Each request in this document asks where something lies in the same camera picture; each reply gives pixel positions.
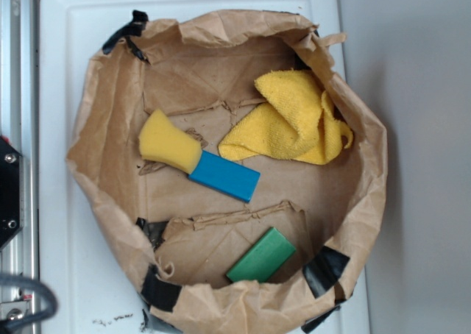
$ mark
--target metal frame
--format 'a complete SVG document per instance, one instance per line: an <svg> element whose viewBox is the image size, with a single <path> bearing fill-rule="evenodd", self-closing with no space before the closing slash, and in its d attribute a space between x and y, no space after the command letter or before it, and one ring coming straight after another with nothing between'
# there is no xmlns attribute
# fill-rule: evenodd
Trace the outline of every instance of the metal frame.
<svg viewBox="0 0 471 334"><path fill-rule="evenodd" d="M22 231L0 253L2 272L39 278L38 253L38 11L39 0L0 0L0 133L23 156ZM3 288L1 302L20 298ZM32 312L40 303L33 297ZM39 325L22 334L39 334Z"/></svg>

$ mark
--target cable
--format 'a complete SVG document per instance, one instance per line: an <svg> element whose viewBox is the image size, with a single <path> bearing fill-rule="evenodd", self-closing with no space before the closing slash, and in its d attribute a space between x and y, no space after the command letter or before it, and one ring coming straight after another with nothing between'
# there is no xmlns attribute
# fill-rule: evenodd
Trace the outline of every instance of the cable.
<svg viewBox="0 0 471 334"><path fill-rule="evenodd" d="M20 275L0 273L0 286L12 286L31 290L37 295L39 295L40 298L43 299L46 304L46 307L42 311L37 312L35 314L25 316L22 319L3 321L1 323L3 324L3 328L10 333L15 332L16 330L20 330L22 327L28 324L51 318L57 312L58 303L55 295L47 286L37 280L28 279Z"/></svg>

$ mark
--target white plastic container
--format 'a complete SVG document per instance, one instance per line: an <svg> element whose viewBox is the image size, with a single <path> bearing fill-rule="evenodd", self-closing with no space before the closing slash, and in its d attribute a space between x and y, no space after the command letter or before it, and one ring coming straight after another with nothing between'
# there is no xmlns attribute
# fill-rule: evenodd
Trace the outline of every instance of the white plastic container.
<svg viewBox="0 0 471 334"><path fill-rule="evenodd" d="M131 20L134 9L151 20L179 21L218 9L287 11L320 24L321 36L340 30L336 0L41 0L40 278L61 304L42 325L44 334L152 332L143 326L146 306L118 267L64 161L88 59ZM331 51L344 75L341 46ZM364 275L355 296L315 333L369 333Z"/></svg>

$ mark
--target brown paper bag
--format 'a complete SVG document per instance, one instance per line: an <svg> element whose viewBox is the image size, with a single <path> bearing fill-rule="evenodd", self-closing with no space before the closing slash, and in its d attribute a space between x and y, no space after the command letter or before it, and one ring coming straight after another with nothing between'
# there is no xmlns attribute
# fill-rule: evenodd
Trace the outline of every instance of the brown paper bag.
<svg viewBox="0 0 471 334"><path fill-rule="evenodd" d="M130 36L129 28L139 31ZM152 314L184 333L286 333L304 325L352 295L378 236L386 130L331 70L328 46L343 34L319 38L316 28L301 15L248 10L183 24L135 18L112 50L90 61L68 167ZM143 173L138 133L153 110L217 153L230 128L264 101L254 79L306 66L355 134L333 162L246 159L261 173L248 205L174 168ZM165 231L149 237L152 225ZM267 283L230 284L225 272L270 227L296 255Z"/></svg>

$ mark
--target yellow towel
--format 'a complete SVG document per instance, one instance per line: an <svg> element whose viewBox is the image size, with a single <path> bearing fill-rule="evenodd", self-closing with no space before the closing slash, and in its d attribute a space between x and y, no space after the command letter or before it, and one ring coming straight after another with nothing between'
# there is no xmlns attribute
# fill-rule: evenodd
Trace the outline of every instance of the yellow towel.
<svg viewBox="0 0 471 334"><path fill-rule="evenodd" d="M334 118L327 92L310 71L273 71L255 80L267 103L258 105L219 144L219 154L242 160L258 154L324 165L350 148L352 130ZM347 138L343 146L342 137Z"/></svg>

